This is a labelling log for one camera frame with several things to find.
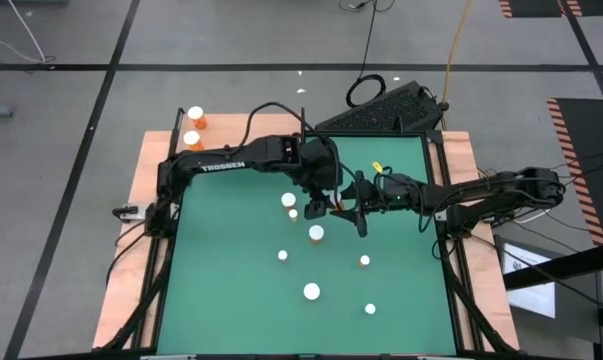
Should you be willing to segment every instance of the gray floor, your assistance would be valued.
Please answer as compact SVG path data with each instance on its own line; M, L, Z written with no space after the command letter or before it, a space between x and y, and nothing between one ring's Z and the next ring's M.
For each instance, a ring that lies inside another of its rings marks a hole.
M74 0L66 7L22 5L41 46L56 63L108 63L130 0ZM397 0L378 14L368 60L445 63L463 4ZM357 63L369 9L340 11L335 1L141 0L122 63ZM603 18L583 18L603 63ZM10 9L0 6L0 38L31 56L34 48ZM0 46L0 59L21 63ZM586 64L567 19L506 19L497 0L475 0L455 62ZM390 88L410 80L443 91L443 72L382 72ZM28 75L0 71L0 358L5 352L94 101L102 72ZM125 202L141 138L168 130L176 108L202 104L216 113L246 113L270 100L306 107L312 124L347 109L356 72L118 72L105 104L21 356L88 351L120 225L110 210ZM600 99L589 73L453 73L448 126L470 132L482 168L516 170L565 162L547 111L548 97ZM355 102L376 89L363 86ZM574 191L554 216L585 226ZM588 237L547 217L527 224L587 249ZM506 225L501 234L550 250L558 245ZM592 357L591 345L535 326L515 314L522 348L533 354Z

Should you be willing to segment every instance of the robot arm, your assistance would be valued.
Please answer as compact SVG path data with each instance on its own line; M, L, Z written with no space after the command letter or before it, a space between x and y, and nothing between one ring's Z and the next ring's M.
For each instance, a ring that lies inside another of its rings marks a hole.
M159 164L157 201L148 208L146 231L155 237L173 235L169 204L178 200L193 177L200 174L253 169L284 173L292 184L309 193L305 218L324 216L333 208L324 190L333 190L343 181L337 148L330 139L314 139L306 144L296 136L266 136L239 148L183 151ZM549 209L563 201L565 187L549 169L526 168L519 172L501 172L494 176L438 186L416 181L404 174L379 173L374 183L356 171L354 181L341 192L343 199L354 199L357 206L333 210L331 215L352 222L359 236L367 235L366 215L373 212L412 210L434 216L445 211L448 233L469 236L483 218L508 213L520 207ZM472 205L469 201L482 200Z

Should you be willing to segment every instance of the green table surface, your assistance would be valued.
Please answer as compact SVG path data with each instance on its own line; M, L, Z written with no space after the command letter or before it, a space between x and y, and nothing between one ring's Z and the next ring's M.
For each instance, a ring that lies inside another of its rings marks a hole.
M372 162L427 181L420 138L335 137L341 161L372 178ZM350 179L344 179L344 185ZM290 221L280 198L295 193ZM282 174L197 176L182 203L158 354L455 353L434 227L409 211L367 217L369 235L327 215L302 217L307 195ZM325 236L310 243L308 229ZM279 250L288 261L277 259ZM361 255L371 258L361 269ZM315 282L321 295L307 300ZM368 315L364 307L376 306Z

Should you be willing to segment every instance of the black keyboard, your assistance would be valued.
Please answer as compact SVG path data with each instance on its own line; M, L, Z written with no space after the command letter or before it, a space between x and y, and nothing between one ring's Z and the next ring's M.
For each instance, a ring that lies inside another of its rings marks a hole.
M435 100L412 81L316 126L317 130L431 130L443 115Z

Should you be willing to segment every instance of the wooden table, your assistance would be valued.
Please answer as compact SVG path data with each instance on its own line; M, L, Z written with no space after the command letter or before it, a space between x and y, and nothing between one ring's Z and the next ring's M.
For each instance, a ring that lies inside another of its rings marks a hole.
M208 128L201 132L206 149L222 148L224 145L237 145L245 132L247 115L206 115ZM191 121L184 117L179 135L177 152L185 145L181 141L182 134L192 129ZM299 132L299 122L289 115L255 115L248 142L265 135L286 135ZM148 131L145 133L137 168L130 191L130 203L150 203L155 199L157 164L165 160L170 145L170 131ZM445 155L448 163L449 176L452 183L476 179L477 168L470 145L470 137L466 132L443 132ZM435 180L443 183L439 170L439 159L434 144L430 145L430 153ZM124 224L121 232L129 229L132 224ZM117 253L125 248L143 230L135 229L130 235L119 241ZM487 224L479 224L473 234L492 241L492 232ZM140 241L128 254L119 260L114 268L109 286L106 290L101 317L94 338L94 347L108 342L127 320L130 313L139 302L148 254L150 239ZM158 261L155 274L161 266L165 243L159 246ZM518 340L512 322L512 314L508 305L501 268L494 248L474 240L466 239L464 248L467 257L469 275L472 283L474 299L492 326L501 334L503 339L514 348L518 348ZM458 270L453 259L453 267ZM460 301L457 301L461 333L465 349L473 349L472 333L468 314ZM156 314L156 299L146 314L141 346L150 346L151 334ZM490 349L483 339L484 346Z

